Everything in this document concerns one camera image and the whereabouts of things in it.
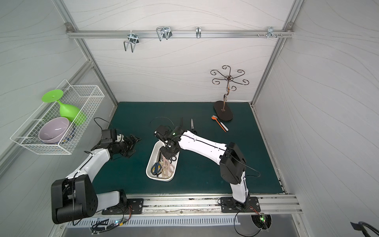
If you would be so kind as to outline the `blue yellow handled scissors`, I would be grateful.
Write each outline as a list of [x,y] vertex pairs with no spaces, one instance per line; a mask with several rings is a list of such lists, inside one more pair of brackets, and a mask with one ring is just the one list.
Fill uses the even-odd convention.
[[162,163],[161,162],[155,162],[153,166],[151,167],[151,174],[153,176],[158,177],[161,174],[162,171]]

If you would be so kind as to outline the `black handled steel scissors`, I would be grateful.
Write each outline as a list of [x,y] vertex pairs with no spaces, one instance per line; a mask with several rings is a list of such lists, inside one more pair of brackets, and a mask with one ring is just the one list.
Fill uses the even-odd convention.
[[191,128],[191,133],[197,134],[197,131],[194,129],[193,119],[190,120],[190,128]]

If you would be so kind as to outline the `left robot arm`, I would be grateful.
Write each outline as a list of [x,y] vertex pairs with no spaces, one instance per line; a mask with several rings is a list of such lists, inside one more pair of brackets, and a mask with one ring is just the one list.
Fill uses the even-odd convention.
[[122,134],[103,139],[88,152],[88,157],[77,169],[66,178],[54,181],[51,185],[52,221],[55,224],[80,221],[104,209],[128,211],[124,190],[97,194],[92,182],[114,155],[130,158],[140,140],[134,135],[125,137]]

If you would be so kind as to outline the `white storage box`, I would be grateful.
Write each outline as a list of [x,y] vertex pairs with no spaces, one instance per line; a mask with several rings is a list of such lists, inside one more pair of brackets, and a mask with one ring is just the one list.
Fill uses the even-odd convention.
[[156,181],[169,182],[174,178],[180,153],[178,152],[172,158],[166,158],[160,151],[161,147],[163,147],[161,141],[154,145],[146,167],[146,175]]

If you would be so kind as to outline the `pink scissors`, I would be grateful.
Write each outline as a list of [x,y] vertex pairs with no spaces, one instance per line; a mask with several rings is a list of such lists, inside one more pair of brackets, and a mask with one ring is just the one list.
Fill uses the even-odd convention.
[[163,179],[168,179],[170,177],[172,177],[172,175],[174,174],[174,171],[175,171],[175,167],[174,165],[172,165],[172,163],[166,159],[165,157],[162,157],[162,177]]

